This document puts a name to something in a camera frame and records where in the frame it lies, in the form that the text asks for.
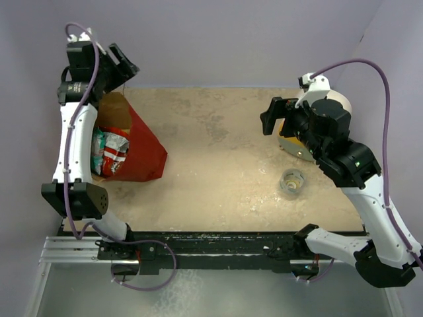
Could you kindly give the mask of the red chips bag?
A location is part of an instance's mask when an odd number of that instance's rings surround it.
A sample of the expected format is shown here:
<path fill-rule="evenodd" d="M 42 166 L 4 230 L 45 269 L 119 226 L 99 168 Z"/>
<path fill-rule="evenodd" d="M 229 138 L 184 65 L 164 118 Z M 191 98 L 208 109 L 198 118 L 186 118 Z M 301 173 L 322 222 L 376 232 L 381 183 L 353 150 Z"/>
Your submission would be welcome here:
<path fill-rule="evenodd" d="M 101 127 L 104 134 L 104 153 L 101 173 L 108 178 L 123 166 L 129 150 L 129 133 L 117 127 Z"/>

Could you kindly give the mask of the teal snack packet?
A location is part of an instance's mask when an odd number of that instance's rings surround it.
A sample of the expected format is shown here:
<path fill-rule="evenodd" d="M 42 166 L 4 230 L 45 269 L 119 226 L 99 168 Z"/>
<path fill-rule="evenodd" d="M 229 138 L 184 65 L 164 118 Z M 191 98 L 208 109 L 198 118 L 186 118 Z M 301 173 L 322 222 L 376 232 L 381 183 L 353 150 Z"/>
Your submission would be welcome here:
<path fill-rule="evenodd" d="M 91 170 L 96 175 L 101 175 L 105 148 L 105 135 L 98 127 L 93 129 L 91 141 Z"/>

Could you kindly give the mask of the red paper bag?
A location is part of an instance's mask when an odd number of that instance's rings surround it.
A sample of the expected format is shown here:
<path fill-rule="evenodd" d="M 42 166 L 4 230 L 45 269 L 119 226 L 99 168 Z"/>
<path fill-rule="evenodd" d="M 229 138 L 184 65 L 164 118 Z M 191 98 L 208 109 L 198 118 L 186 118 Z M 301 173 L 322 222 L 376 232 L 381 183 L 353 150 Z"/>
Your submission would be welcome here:
<path fill-rule="evenodd" d="M 147 182 L 163 175 L 167 152 L 120 92 L 105 94 L 98 107 L 95 128 L 117 127 L 129 133 L 129 150 L 123 166 L 114 176 L 104 177 L 92 172 L 97 180 Z"/>

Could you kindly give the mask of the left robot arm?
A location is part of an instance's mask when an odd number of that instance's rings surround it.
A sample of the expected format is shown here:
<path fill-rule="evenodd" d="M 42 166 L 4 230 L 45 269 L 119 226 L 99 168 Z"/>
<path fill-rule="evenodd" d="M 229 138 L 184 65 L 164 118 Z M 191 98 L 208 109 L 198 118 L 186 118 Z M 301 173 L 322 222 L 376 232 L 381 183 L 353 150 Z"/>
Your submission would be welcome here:
<path fill-rule="evenodd" d="M 139 72 L 115 43 L 107 51 L 90 41 L 69 43 L 68 66 L 61 74 L 58 102 L 61 113 L 59 157 L 52 181 L 42 184 L 42 197 L 69 221 L 77 239 L 93 227 L 104 240 L 113 241 L 113 252 L 122 259 L 135 254 L 130 227 L 108 208 L 107 191 L 93 184 L 91 142 L 104 94 L 123 85 Z"/>

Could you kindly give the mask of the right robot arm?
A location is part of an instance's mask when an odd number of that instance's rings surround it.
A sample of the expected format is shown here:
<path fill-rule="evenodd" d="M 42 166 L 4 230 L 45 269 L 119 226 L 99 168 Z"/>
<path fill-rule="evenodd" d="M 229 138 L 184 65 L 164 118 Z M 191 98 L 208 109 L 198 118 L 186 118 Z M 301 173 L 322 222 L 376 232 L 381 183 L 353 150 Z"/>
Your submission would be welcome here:
<path fill-rule="evenodd" d="M 367 231 L 367 237 L 343 236 L 309 224 L 294 236 L 295 253 L 300 258 L 321 254 L 340 260 L 377 288 L 408 285 L 422 261 L 422 245 L 384 194 L 381 167 L 371 149 L 350 139 L 351 114 L 328 98 L 298 108 L 295 102 L 274 97 L 260 115 L 263 134 L 272 134 L 276 120 L 282 119 L 280 135 L 295 137 L 305 146 L 323 174 L 351 201 Z"/>

